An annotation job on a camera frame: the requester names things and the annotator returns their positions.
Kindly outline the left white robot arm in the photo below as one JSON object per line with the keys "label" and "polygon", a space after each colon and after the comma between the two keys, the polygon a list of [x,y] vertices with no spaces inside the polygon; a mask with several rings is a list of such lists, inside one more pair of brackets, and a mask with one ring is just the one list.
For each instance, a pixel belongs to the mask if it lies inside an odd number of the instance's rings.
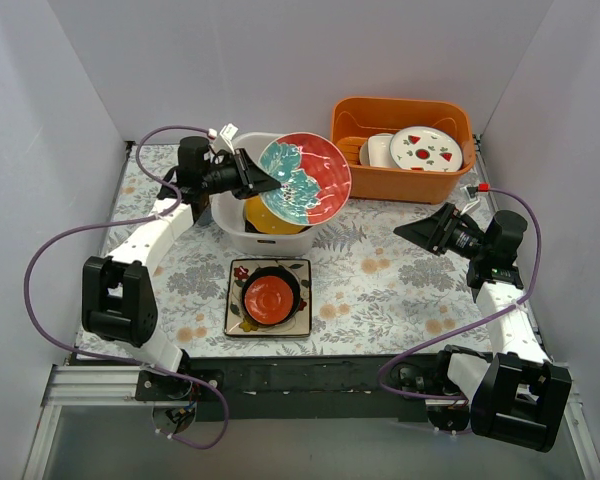
{"label": "left white robot arm", "polygon": [[274,191],[280,180],[264,172],[243,148],[230,141],[215,146],[202,136],[181,139],[177,164],[161,179],[150,221],[104,257],[92,256],[82,270],[83,329],[120,345],[136,361],[163,369],[158,387],[173,400],[193,386],[181,366],[185,354],[158,325],[151,283],[162,258],[189,230],[215,194],[248,199]]}

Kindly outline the orange red small saucer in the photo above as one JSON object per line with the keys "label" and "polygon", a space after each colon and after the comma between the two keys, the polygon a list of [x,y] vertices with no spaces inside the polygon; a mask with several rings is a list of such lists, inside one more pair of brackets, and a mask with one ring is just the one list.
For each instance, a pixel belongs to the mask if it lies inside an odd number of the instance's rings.
{"label": "orange red small saucer", "polygon": [[294,295],[287,282],[268,275],[256,279],[244,294],[247,313],[258,323],[276,325],[291,313]]}

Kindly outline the red rimmed round plate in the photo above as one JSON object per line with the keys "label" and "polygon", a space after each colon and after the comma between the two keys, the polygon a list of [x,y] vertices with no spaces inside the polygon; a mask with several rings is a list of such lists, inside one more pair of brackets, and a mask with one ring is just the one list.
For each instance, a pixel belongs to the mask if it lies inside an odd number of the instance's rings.
{"label": "red rimmed round plate", "polygon": [[256,165],[281,187],[262,193],[264,206],[289,224],[313,227],[331,220],[344,207],[352,174],[343,153],[314,133],[294,132],[271,141]]}

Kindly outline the yellow polka dot plate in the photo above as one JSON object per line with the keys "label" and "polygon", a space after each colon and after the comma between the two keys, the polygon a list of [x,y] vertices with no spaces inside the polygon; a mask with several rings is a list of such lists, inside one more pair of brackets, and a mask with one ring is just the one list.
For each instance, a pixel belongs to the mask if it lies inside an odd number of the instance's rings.
{"label": "yellow polka dot plate", "polygon": [[308,227],[294,225],[278,218],[263,204],[259,196],[244,202],[245,218],[260,231],[260,234],[295,235],[308,230]]}

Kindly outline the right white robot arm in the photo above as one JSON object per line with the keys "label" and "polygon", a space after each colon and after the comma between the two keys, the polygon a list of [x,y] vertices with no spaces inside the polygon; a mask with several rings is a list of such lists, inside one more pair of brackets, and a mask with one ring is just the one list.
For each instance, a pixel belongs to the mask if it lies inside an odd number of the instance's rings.
{"label": "right white robot arm", "polygon": [[515,262],[527,228],[523,216],[500,210],[480,229],[468,214],[446,203],[394,232],[432,254],[452,251],[467,259],[467,284],[489,320],[492,356],[446,347],[440,368],[432,373],[434,389],[444,397],[466,397],[475,434],[547,452],[555,443],[572,379],[539,345],[524,308],[529,290]]}

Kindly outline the black square floral plate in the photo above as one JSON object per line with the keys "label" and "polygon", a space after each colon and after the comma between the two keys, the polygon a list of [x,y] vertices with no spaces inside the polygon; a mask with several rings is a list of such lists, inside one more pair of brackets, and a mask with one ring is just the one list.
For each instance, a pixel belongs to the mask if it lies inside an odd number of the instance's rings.
{"label": "black square floral plate", "polygon": [[244,219],[245,231],[247,233],[260,234],[260,231],[247,219]]}

